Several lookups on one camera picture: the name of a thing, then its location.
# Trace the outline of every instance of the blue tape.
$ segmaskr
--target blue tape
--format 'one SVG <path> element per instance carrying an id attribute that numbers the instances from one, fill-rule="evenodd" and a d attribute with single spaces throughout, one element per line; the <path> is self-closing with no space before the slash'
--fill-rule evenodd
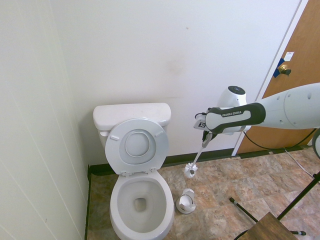
<path id="1" fill-rule="evenodd" d="M 276 78 L 276 77 L 278 77 L 281 73 L 279 72 L 279 70 L 278 70 L 278 67 L 281 65 L 281 64 L 283 64 L 285 62 L 285 60 L 283 59 L 283 58 L 281 58 L 280 59 L 280 61 L 279 61 L 279 63 L 278 63 L 278 66 L 276 66 L 276 69 L 275 69 L 275 71 L 274 71 L 274 73 L 273 73 L 273 77 L 274 78 Z"/>

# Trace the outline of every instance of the toilet brush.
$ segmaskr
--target toilet brush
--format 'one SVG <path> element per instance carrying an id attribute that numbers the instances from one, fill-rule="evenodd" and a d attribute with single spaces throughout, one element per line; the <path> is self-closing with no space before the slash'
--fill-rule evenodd
<path id="1" fill-rule="evenodd" d="M 193 163 L 188 163 L 185 168 L 184 168 L 184 174 L 187 178 L 193 178 L 196 175 L 196 171 L 197 171 L 197 166 L 196 166 L 196 162 L 198 160 L 198 158 L 200 157 L 202 151 L 207 147 L 208 143 L 211 141 L 211 139 L 213 139 L 213 134 L 211 132 L 209 132 L 206 136 L 205 136 L 205 140 L 202 142 L 202 146 L 198 152 L 198 154 L 195 156 L 195 159 L 193 161 Z"/>

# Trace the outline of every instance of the black rod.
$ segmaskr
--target black rod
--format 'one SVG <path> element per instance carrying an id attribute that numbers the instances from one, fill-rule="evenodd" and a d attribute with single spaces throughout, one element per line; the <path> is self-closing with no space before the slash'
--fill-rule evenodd
<path id="1" fill-rule="evenodd" d="M 307 233 L 305 231 L 290 231 L 292 234 L 305 236 Z"/>
<path id="2" fill-rule="evenodd" d="M 318 182 L 320 181 L 320 171 L 315 175 L 312 182 L 303 189 L 303 191 L 283 210 L 283 212 L 277 217 L 280 221 Z"/>
<path id="3" fill-rule="evenodd" d="M 256 223 L 258 220 L 252 216 L 247 210 L 245 210 L 239 203 L 237 203 L 232 197 L 229 198 L 230 202 L 232 202 L 234 205 L 236 205 L 238 208 L 240 208 L 245 214 L 247 214 L 253 221 Z"/>

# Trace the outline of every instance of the toilet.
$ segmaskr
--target toilet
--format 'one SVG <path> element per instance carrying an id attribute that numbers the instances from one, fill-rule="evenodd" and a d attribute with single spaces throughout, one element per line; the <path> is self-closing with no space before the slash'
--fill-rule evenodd
<path id="1" fill-rule="evenodd" d="M 169 150 L 170 118 L 166 103 L 103 105 L 93 111 L 106 159 L 119 175 L 110 219 L 122 240 L 162 240 L 173 224 L 172 193 L 157 172 Z"/>

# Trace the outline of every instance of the toilet tank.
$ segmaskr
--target toilet tank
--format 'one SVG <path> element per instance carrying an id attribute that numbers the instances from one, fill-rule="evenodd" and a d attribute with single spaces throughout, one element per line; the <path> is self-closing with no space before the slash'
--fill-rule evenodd
<path id="1" fill-rule="evenodd" d="M 97 106 L 93 111 L 94 125 L 103 147 L 112 128 L 128 119 L 147 118 L 166 131 L 171 118 L 171 109 L 166 103 L 133 103 Z"/>

